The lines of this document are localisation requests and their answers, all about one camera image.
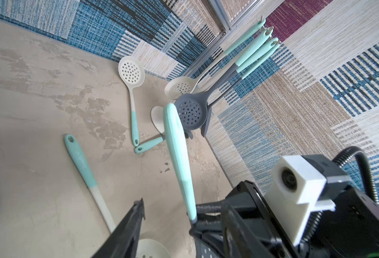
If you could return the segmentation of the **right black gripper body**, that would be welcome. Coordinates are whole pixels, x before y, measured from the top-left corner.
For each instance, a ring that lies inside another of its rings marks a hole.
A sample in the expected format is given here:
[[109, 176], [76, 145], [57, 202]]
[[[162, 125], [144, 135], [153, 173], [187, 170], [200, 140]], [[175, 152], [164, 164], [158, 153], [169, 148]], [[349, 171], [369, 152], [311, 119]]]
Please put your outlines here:
[[255, 183], [242, 181], [213, 203], [196, 205], [189, 234], [197, 258], [298, 258]]

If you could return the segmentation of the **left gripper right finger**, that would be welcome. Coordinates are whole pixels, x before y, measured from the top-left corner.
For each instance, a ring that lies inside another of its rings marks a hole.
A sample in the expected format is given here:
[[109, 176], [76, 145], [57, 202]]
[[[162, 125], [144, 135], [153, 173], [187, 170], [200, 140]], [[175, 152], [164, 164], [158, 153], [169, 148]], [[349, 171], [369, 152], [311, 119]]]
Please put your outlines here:
[[225, 258], [262, 258], [263, 245], [252, 235], [235, 209], [224, 201], [221, 223]]

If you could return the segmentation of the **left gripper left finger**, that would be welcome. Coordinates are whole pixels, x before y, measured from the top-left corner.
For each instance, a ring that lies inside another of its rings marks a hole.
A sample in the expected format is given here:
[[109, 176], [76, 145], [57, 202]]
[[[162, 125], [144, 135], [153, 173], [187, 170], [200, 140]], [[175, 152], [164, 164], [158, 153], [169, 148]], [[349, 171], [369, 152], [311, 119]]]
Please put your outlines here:
[[136, 258], [142, 220], [145, 219], [144, 201], [133, 206], [92, 258]]

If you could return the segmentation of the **white skimmer front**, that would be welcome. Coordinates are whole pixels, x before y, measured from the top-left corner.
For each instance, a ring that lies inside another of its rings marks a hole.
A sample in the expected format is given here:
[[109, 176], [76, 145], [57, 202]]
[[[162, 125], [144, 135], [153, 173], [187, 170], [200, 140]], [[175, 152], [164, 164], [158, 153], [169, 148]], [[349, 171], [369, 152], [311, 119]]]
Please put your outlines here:
[[[95, 200], [95, 203], [101, 212], [102, 217], [107, 224], [110, 234], [112, 234], [118, 224], [115, 224], [115, 221], [113, 220], [113, 217], [98, 187], [97, 181], [95, 180], [87, 159], [84, 156], [82, 148], [80, 147], [75, 137], [71, 134], [65, 135], [64, 141], [67, 151], [72, 158], [72, 161], [74, 162], [77, 170], [85, 181], [89, 191]], [[136, 256], [137, 258], [169, 258], [171, 255], [160, 242], [153, 239], [139, 238]]]

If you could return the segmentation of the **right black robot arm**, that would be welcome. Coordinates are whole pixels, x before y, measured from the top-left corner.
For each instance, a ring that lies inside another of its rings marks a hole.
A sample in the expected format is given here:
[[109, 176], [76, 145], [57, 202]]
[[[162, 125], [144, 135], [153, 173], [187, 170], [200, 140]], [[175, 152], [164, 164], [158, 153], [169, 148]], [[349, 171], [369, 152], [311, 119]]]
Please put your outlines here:
[[347, 187], [336, 209], [310, 217], [297, 245], [250, 181], [227, 197], [196, 207], [189, 233], [198, 258], [379, 258], [379, 205]]

